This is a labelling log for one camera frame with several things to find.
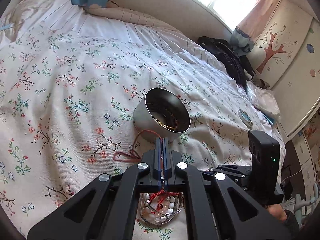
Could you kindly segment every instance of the silver screw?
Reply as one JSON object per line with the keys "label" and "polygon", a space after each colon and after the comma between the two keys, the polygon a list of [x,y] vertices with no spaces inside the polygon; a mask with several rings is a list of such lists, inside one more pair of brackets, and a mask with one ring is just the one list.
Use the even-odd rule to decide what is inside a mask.
{"label": "silver screw", "polygon": [[103,181],[103,182],[105,182],[105,181],[108,181],[110,179],[110,176],[108,175],[108,174],[101,174],[100,176],[99,176],[99,180],[100,181]]}
{"label": "silver screw", "polygon": [[217,172],[214,176],[218,180],[224,180],[226,178],[226,175],[224,173],[222,173],[222,172]]}
{"label": "silver screw", "polygon": [[181,162],[181,163],[178,163],[177,166],[180,169],[185,169],[186,167],[188,167],[188,164]]}
{"label": "silver screw", "polygon": [[146,164],[146,163],[138,163],[138,169],[144,170],[146,168],[148,168],[148,164]]}

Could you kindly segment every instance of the drawer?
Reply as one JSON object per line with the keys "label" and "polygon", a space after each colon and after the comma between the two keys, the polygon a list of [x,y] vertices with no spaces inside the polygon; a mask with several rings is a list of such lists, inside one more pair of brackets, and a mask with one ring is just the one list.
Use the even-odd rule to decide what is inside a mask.
{"label": "drawer", "polygon": [[307,160],[311,158],[309,146],[304,134],[302,134],[301,136],[299,136],[299,134],[295,135],[292,138],[292,143],[297,152],[300,165],[303,165]]}
{"label": "drawer", "polygon": [[302,175],[303,175],[303,182],[306,191],[306,200],[310,200],[310,196],[313,197],[313,185],[316,182],[315,173],[313,170],[313,165],[311,159],[307,160],[303,165],[302,168]]}

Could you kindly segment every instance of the bed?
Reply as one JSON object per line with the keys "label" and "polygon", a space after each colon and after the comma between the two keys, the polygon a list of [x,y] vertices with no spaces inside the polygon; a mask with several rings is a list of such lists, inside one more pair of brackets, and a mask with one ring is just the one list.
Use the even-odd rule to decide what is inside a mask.
{"label": "bed", "polygon": [[[282,166],[276,128],[221,62],[169,24],[126,8],[23,0],[0,28],[0,203],[23,236],[99,174],[131,165],[113,154],[132,147],[132,113],[153,87],[189,111],[190,129],[171,144],[185,162],[251,165],[243,109],[252,129],[279,141]],[[133,147],[154,146],[139,138]],[[184,211],[163,227],[137,217],[133,239],[150,238],[186,239]]]}

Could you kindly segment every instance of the tree decal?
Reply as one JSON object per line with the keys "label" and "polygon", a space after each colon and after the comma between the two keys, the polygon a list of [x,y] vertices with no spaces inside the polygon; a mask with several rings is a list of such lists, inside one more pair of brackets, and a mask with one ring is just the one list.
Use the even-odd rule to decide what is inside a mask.
{"label": "tree decal", "polygon": [[277,64],[279,64],[279,62],[284,64],[283,59],[281,57],[275,57],[275,55],[278,54],[278,53],[284,53],[284,54],[288,54],[288,56],[287,56],[288,58],[291,58],[290,54],[292,53],[292,51],[291,50],[287,51],[287,48],[290,48],[291,45],[296,45],[297,44],[297,41],[293,41],[293,42],[289,41],[289,42],[285,42],[285,43],[280,44],[279,40],[276,39],[276,37],[278,35],[279,36],[283,36],[283,35],[286,35],[286,34],[291,36],[291,32],[287,32],[286,26],[283,25],[283,30],[282,31],[279,31],[279,32],[276,32],[276,33],[272,33],[272,28],[274,26],[276,26],[276,25],[277,25],[276,22],[270,24],[269,32],[265,32],[264,33],[264,37],[265,38],[264,39],[260,39],[262,41],[261,45],[256,43],[256,46],[258,48],[261,48],[266,52],[265,59],[260,64],[260,66],[256,69],[260,74],[262,73],[266,63],[271,58],[274,58]]}

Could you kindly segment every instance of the stainless steel cup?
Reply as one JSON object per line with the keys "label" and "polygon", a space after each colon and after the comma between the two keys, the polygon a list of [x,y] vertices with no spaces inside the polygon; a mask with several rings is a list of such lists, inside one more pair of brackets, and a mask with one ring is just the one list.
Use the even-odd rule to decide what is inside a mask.
{"label": "stainless steel cup", "polygon": [[[156,119],[165,126],[177,127],[167,128],[159,124]],[[144,129],[152,130],[172,142],[179,135],[188,131],[191,120],[188,110],[173,93],[162,88],[151,88],[134,110],[133,123],[138,132]],[[149,132],[144,132],[141,136],[151,143],[154,143],[157,137]]]}

